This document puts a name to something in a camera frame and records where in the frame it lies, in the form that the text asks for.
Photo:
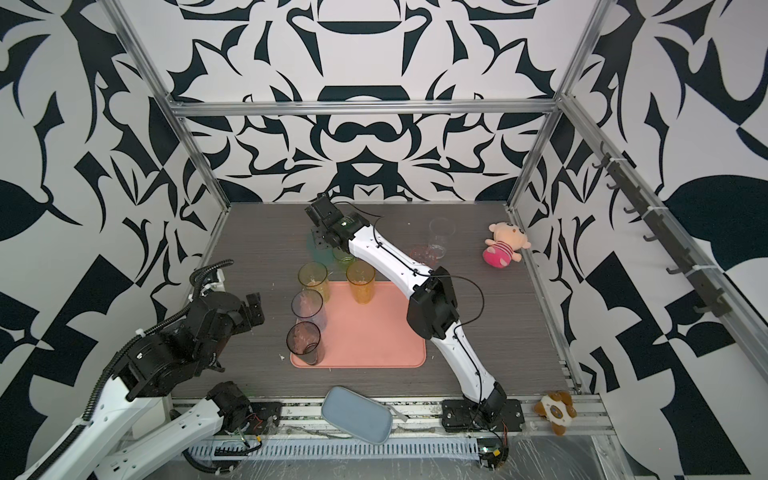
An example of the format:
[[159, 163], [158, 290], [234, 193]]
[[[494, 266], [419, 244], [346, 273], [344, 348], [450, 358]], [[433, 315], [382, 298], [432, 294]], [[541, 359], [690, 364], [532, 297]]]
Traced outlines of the teal dotted glass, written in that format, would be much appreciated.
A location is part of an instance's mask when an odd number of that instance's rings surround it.
[[332, 250], [321, 239], [316, 239], [312, 231], [307, 235], [306, 247], [313, 262], [326, 266], [334, 263]]

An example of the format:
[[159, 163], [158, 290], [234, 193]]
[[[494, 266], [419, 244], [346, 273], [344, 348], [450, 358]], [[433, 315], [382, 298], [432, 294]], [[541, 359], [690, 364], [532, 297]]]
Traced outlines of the short green glass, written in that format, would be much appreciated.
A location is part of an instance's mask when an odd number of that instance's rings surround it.
[[341, 248], [334, 248], [332, 250], [332, 255], [335, 262], [342, 269], [346, 269], [349, 265], [351, 265], [356, 260], [356, 257], [354, 255], [344, 251]]

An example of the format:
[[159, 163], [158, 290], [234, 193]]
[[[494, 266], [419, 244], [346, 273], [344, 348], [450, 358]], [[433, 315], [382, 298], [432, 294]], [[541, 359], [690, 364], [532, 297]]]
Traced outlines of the tall yellow-green glass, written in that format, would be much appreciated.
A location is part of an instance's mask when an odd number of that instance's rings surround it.
[[299, 269], [297, 278], [303, 288], [318, 292], [324, 302], [330, 300], [329, 271], [323, 263], [309, 262], [304, 264]]

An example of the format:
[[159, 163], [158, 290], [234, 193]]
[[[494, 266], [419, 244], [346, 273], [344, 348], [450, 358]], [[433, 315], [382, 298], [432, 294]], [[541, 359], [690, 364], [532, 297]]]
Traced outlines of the tall dark grey glass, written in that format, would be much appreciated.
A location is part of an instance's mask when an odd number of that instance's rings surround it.
[[322, 334], [313, 322], [301, 321], [292, 326], [286, 335], [286, 346], [292, 355], [307, 365], [317, 365], [323, 359]]

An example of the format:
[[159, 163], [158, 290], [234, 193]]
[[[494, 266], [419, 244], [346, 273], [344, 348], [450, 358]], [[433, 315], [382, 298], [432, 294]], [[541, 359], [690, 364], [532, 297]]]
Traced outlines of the tall blue glass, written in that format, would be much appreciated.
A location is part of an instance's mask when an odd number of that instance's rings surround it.
[[318, 291], [305, 289], [293, 297], [291, 311], [299, 322], [311, 322], [324, 331], [327, 327], [324, 305], [324, 298]]

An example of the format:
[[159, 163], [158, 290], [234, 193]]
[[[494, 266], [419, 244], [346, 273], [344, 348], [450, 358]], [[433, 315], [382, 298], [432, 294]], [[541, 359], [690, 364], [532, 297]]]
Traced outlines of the tall amber glass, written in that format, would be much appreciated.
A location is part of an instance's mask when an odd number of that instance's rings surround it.
[[346, 279], [355, 301], [368, 304], [375, 295], [376, 270], [367, 262], [357, 259], [346, 270]]

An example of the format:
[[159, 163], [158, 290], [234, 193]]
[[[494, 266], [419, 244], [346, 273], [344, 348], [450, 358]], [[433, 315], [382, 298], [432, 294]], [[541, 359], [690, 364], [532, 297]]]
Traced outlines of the tall clear glass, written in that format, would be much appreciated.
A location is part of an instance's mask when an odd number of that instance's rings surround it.
[[442, 259], [446, 255], [455, 232], [456, 225], [451, 219], [436, 217], [430, 221], [428, 249], [436, 259]]

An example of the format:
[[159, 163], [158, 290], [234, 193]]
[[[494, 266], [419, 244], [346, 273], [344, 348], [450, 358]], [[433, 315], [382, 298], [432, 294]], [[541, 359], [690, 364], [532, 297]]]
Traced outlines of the pink plastic tray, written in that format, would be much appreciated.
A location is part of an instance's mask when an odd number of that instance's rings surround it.
[[324, 305], [327, 327], [322, 334], [322, 361], [310, 366], [290, 353], [291, 363], [303, 369], [409, 369], [426, 360], [425, 340], [409, 326], [408, 300], [391, 282], [377, 282], [368, 304], [359, 304], [348, 283], [329, 284]]

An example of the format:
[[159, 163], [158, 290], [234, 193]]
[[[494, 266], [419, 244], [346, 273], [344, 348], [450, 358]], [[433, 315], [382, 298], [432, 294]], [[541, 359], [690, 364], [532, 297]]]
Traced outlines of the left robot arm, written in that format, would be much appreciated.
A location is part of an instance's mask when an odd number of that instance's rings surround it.
[[197, 442], [244, 429], [247, 396], [222, 382], [186, 413], [124, 449], [118, 443], [177, 385], [205, 370], [220, 372], [229, 339], [265, 321], [261, 297], [195, 294], [178, 313], [139, 331], [110, 360], [83, 414], [23, 479], [143, 479]]

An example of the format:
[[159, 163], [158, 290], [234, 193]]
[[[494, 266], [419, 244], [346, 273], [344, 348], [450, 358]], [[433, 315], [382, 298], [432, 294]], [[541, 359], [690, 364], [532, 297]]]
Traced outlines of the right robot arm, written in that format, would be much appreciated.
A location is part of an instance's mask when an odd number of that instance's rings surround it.
[[369, 213], [345, 213], [326, 193], [318, 194], [305, 213], [322, 241], [368, 263], [398, 287], [408, 301], [408, 325], [437, 346], [475, 419], [488, 425], [499, 420], [507, 394], [465, 334], [453, 284], [456, 277], [443, 267], [431, 268], [409, 257], [379, 232]]

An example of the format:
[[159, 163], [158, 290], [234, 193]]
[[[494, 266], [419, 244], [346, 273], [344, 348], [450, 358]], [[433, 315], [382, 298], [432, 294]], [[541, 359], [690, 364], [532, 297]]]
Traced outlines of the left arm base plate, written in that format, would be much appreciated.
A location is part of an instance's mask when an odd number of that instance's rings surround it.
[[245, 435], [266, 435], [275, 432], [282, 417], [283, 403], [279, 401], [255, 401], [250, 403], [240, 431]]

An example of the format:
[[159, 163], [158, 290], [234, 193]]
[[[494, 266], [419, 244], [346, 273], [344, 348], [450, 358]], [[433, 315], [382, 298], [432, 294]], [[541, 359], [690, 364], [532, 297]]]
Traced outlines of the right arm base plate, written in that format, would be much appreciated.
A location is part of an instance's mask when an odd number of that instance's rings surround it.
[[448, 433], [479, 432], [490, 430], [501, 433], [521, 432], [525, 423], [521, 403], [507, 399], [493, 419], [478, 410], [478, 407], [466, 399], [446, 399], [440, 402], [441, 426]]

